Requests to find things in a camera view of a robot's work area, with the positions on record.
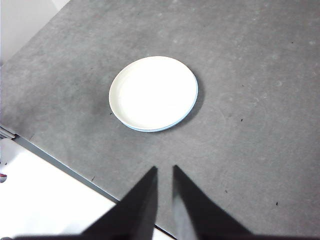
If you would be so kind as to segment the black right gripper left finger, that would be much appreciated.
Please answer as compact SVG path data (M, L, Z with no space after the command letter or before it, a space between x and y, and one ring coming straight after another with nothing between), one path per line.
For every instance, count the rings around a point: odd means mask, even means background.
M153 166L111 210L89 226L85 240L151 240L158 209L158 169Z

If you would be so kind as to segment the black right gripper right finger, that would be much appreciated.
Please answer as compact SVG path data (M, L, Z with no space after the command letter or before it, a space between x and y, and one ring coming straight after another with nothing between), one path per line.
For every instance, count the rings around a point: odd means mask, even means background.
M172 207L179 240L235 240L252 233L173 166Z

